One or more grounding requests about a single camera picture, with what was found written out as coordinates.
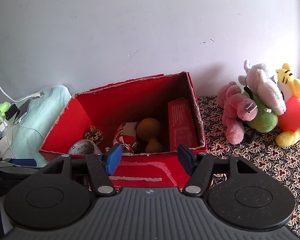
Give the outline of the white tape roll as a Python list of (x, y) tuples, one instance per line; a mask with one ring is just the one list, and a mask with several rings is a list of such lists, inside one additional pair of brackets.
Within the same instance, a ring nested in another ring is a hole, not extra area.
[(101, 154), (101, 151), (93, 141), (88, 139), (75, 142), (68, 150), (69, 155), (89, 155), (93, 153)]

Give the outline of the brown pine cone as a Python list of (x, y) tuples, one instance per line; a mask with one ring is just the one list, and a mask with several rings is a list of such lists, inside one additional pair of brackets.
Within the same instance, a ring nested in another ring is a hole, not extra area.
[(91, 126), (85, 131), (83, 138), (86, 140), (91, 140), (94, 144), (98, 145), (103, 140), (103, 133), (94, 126)]

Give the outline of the red decorated small box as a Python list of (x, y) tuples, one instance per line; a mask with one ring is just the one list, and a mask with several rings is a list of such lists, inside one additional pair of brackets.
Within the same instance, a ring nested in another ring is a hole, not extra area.
[(171, 152), (176, 151), (180, 144), (188, 148), (198, 146), (192, 112), (186, 98), (168, 103), (168, 125)]

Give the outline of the red white patterned ball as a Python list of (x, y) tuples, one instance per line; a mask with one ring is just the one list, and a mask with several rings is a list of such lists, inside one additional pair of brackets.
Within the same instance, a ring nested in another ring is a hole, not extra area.
[(123, 122), (115, 132), (113, 144), (121, 144), (123, 153), (137, 153), (138, 151), (137, 124), (138, 122)]

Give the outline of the orange wooden gourd toy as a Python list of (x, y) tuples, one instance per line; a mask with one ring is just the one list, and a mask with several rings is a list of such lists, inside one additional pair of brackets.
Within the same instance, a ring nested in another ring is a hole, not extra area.
[(160, 153), (163, 145), (160, 143), (160, 122), (155, 118), (145, 118), (136, 127), (136, 135), (144, 145), (145, 153)]

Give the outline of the mint green pillow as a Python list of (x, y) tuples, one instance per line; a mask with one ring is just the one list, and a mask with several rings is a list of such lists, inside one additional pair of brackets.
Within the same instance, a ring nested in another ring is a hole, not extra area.
[(12, 153), (18, 159), (35, 159), (37, 166), (43, 167), (47, 161), (39, 153), (45, 137), (71, 98), (64, 85), (43, 89), (43, 96), (32, 98), (28, 112), (22, 120), (13, 126)]

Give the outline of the red cardboard box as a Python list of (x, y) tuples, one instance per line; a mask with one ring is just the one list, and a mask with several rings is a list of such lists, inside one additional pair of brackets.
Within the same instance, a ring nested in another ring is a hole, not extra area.
[(189, 101), (198, 146), (194, 153), (206, 152), (203, 122), (191, 76), (188, 72), (142, 77), (94, 88), (72, 96), (47, 134), (39, 153), (52, 161), (83, 139), (91, 126), (103, 133), (99, 149), (113, 145), (116, 130), (123, 122), (155, 118), (161, 124), (163, 152), (124, 155), (110, 177), (116, 188), (178, 187), (189, 176), (179, 163), (177, 151), (170, 151), (168, 103), (179, 98)]

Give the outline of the black smartphone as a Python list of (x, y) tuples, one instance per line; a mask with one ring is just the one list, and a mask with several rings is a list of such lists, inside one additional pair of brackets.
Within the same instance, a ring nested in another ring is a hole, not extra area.
[(28, 113), (30, 102), (31, 102), (31, 100), (27, 99), (21, 106), (18, 107), (18, 111), (17, 111), (14, 121), (13, 121), (14, 125), (19, 123), (25, 117), (25, 115)]

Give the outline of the pink plush toy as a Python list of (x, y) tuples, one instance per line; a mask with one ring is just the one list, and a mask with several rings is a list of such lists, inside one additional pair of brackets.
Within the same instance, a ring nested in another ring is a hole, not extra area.
[(257, 104), (242, 93), (235, 81), (230, 81), (219, 90), (217, 103), (223, 109), (222, 123), (226, 127), (227, 141), (232, 145), (239, 144), (245, 133), (242, 122), (251, 121), (257, 116)]

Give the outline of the green round plush toy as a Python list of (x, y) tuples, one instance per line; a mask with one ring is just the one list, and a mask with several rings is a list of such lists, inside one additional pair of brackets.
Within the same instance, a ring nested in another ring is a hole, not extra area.
[(252, 121), (247, 121), (246, 124), (261, 133), (267, 133), (272, 131), (278, 122), (277, 115), (271, 111), (267, 112), (267, 106), (261, 101), (261, 99), (253, 94), (254, 102), (257, 104), (258, 113)]

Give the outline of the patterned floral tablecloth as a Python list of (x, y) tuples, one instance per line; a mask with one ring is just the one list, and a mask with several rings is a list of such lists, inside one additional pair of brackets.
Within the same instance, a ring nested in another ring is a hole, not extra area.
[(209, 153), (222, 159), (232, 154), (241, 155), (290, 189), (296, 199), (296, 207), (288, 227), (300, 237), (300, 140), (293, 146), (282, 148), (275, 142), (281, 132), (279, 128), (269, 133), (255, 133), (247, 127), (245, 136), (252, 137), (252, 141), (243, 140), (232, 145), (226, 140), (223, 110), (216, 97), (200, 97), (198, 104)]

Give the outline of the yellow tiger plush toy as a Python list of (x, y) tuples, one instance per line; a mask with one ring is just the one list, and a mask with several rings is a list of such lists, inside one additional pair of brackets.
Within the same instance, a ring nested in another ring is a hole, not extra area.
[(286, 104), (285, 113), (278, 116), (277, 124), (282, 132), (276, 137), (276, 143), (280, 147), (288, 147), (300, 140), (300, 80), (287, 63), (276, 72), (278, 87)]

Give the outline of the white grey plush toy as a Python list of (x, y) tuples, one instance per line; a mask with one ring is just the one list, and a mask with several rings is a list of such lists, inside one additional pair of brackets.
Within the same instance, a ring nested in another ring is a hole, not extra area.
[(276, 115), (283, 115), (286, 103), (278, 86), (277, 72), (263, 63), (250, 67), (247, 60), (243, 67), (246, 74), (238, 76), (239, 83), (247, 86)]

